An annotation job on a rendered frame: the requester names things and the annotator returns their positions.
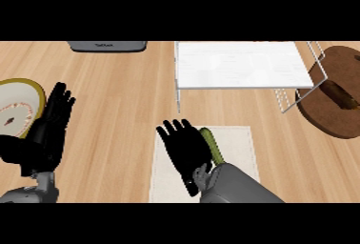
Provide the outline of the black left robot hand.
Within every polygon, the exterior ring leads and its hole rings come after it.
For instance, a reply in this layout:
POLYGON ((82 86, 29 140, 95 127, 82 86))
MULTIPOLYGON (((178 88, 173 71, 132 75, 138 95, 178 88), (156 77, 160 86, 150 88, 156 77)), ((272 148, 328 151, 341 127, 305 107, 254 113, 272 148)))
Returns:
POLYGON ((21 175, 54 172, 66 146, 67 128, 76 98, 67 84, 58 82, 45 106, 43 116, 35 121, 24 138, 0 134, 0 159, 18 164, 21 175))

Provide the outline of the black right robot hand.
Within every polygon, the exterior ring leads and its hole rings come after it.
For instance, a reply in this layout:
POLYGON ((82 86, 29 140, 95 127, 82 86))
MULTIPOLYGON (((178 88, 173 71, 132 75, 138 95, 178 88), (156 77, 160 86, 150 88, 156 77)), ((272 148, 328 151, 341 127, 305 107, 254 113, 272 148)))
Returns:
POLYGON ((157 132, 166 143, 167 155, 181 173, 188 193, 191 196, 197 196, 195 170, 206 167, 206 171, 210 172, 213 168, 213 154, 207 141, 186 119, 175 119, 173 122, 166 120, 164 124, 157 127, 157 132))

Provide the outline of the green can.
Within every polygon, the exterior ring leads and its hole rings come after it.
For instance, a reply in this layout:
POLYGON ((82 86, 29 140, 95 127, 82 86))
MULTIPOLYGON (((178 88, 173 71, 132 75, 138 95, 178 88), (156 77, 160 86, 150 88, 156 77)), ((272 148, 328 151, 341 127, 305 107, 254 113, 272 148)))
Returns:
POLYGON ((201 128, 200 129, 200 133, 206 139, 206 142, 209 144, 210 150, 212 150, 212 155, 213 155, 213 161, 216 165, 223 164, 225 161, 225 157, 219 148, 219 144, 217 144, 217 140, 215 137, 215 134, 212 132, 212 130, 209 128, 201 128))

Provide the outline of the beige placemat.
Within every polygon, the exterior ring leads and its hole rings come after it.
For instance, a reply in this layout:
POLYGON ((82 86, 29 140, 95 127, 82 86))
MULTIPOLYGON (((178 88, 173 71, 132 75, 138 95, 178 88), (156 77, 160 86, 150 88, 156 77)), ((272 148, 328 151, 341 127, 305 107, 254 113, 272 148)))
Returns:
MULTIPOLYGON (((209 129, 216 137, 225 161, 235 165, 256 181, 260 181, 251 127, 209 126, 209 129)), ((181 173, 166 152, 164 141, 156 134, 150 202, 198 203, 200 198, 201 194, 191 197, 188 193, 181 173)))

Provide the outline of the yellow-rimmed white plate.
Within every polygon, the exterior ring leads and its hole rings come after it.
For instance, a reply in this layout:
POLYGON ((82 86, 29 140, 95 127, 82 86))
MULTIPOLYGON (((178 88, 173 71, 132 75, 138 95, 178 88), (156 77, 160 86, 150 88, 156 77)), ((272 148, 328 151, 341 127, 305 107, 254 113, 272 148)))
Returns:
POLYGON ((45 107, 46 92, 36 81, 27 78, 0 81, 0 134, 24 138, 45 107))

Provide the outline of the grey appliance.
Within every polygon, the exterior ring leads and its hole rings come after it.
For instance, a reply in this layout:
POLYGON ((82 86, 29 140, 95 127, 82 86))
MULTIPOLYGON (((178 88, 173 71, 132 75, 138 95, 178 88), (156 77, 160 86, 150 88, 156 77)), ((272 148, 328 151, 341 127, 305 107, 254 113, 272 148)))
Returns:
POLYGON ((139 52, 147 49, 147 41, 70 41, 77 52, 139 52))

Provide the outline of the round brown cutting board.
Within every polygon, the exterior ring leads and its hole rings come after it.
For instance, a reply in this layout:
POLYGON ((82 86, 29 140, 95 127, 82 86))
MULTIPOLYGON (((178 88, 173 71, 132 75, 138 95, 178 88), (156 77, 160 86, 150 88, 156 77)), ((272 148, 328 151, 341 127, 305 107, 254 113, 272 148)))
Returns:
MULTIPOLYGON (((360 51, 334 46, 325 50, 321 66, 313 64, 309 71, 318 84, 324 75, 349 92, 360 103, 360 51)), ((330 135, 350 139, 360 136, 360 110, 343 110, 318 87, 296 92, 299 110, 310 123, 330 135)))

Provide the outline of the brown sausage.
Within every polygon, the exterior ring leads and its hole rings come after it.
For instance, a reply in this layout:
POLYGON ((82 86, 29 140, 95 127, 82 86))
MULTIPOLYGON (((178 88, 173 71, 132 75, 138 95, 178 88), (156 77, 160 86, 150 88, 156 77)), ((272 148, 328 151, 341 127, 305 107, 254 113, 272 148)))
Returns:
POLYGON ((327 80, 319 88, 343 110, 360 110, 360 103, 333 80, 327 80))

